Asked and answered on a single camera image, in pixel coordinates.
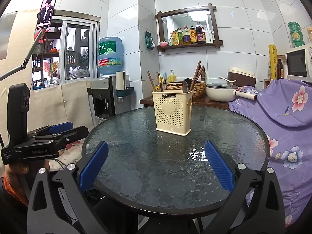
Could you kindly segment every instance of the soap dispenser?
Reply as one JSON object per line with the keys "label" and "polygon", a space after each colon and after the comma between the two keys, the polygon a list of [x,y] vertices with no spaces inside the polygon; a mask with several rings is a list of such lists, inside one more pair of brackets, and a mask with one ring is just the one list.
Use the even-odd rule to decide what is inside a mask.
{"label": "soap dispenser", "polygon": [[168,83],[176,82],[176,81],[177,81],[177,77],[175,76],[175,74],[172,72],[172,69],[171,69],[171,74],[168,76]]}

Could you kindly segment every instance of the yellow roll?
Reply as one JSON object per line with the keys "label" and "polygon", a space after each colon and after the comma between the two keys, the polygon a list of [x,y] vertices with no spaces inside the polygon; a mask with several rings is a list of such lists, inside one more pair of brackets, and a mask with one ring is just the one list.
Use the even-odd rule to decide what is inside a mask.
{"label": "yellow roll", "polygon": [[269,45],[271,79],[277,79],[277,49],[275,45]]}

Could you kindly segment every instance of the wooden mirror frame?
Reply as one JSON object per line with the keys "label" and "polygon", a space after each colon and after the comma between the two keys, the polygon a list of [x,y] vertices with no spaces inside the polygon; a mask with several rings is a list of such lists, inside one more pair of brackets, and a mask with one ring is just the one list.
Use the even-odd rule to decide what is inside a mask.
{"label": "wooden mirror frame", "polygon": [[220,48],[220,45],[223,45],[223,41],[219,40],[218,28],[216,26],[216,17],[214,15],[215,10],[216,10],[216,7],[213,6],[211,3],[208,3],[208,6],[185,8],[185,9],[167,11],[167,12],[158,11],[157,14],[155,15],[155,18],[158,20],[160,42],[165,40],[164,33],[163,33],[162,18],[168,17],[168,16],[179,15],[179,14],[185,14],[191,11],[210,11],[210,17],[211,17],[211,22],[213,25],[213,33],[214,33],[215,39],[213,43],[191,43],[191,44],[186,44],[186,45],[173,45],[173,46],[166,46],[166,47],[157,46],[157,49],[160,50],[161,52],[165,52],[167,49],[184,48],[184,47],[214,46],[216,48]]}

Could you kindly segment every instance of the microwave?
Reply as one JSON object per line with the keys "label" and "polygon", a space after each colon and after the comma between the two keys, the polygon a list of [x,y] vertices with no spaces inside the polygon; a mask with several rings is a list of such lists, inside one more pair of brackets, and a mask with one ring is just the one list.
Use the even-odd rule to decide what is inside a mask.
{"label": "microwave", "polygon": [[287,79],[312,83],[312,43],[295,47],[286,56]]}

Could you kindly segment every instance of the orange sleeve cuff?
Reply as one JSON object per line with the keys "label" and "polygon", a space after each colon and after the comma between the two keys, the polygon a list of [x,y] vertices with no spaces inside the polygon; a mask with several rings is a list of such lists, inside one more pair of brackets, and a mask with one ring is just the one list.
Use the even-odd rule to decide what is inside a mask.
{"label": "orange sleeve cuff", "polygon": [[13,196],[18,201],[22,202],[24,205],[28,206],[28,199],[26,196],[21,195],[19,192],[15,191],[13,187],[11,187],[9,181],[7,180],[7,176],[4,174],[3,177],[4,188],[7,192]]}

